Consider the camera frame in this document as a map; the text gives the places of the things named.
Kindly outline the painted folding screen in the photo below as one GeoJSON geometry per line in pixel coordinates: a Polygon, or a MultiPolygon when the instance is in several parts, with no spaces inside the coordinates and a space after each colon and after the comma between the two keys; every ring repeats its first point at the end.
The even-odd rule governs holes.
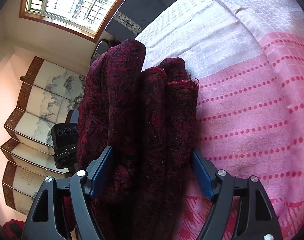
{"type": "Polygon", "coordinates": [[[44,178],[68,173],[55,165],[51,129],[79,107],[85,76],[36,56],[21,80],[17,105],[4,124],[10,139],[0,149],[8,159],[5,203],[27,215],[44,178]]]}

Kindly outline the dark red patterned sweater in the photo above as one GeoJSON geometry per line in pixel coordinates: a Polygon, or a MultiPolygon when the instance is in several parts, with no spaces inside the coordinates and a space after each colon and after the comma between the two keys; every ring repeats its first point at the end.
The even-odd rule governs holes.
{"type": "Polygon", "coordinates": [[[112,168],[92,202],[106,239],[171,239],[182,211],[195,144],[198,85],[179,57],[143,69],[133,39],[90,67],[79,114],[77,160],[86,168],[107,146],[112,168]]]}

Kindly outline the pink checked bed sheet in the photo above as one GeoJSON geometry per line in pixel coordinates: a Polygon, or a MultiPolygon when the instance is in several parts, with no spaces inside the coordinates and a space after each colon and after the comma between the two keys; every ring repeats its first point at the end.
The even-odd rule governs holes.
{"type": "Polygon", "coordinates": [[[198,80],[197,147],[257,176],[284,239],[304,224],[304,12],[296,0],[177,0],[137,37],[144,68],[180,57],[198,80]]]}

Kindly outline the window with wooden frame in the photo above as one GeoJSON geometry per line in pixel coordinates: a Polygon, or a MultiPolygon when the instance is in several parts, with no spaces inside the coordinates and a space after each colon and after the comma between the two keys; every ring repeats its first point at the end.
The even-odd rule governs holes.
{"type": "Polygon", "coordinates": [[[125,0],[21,0],[21,18],[47,24],[93,43],[125,0]]]}

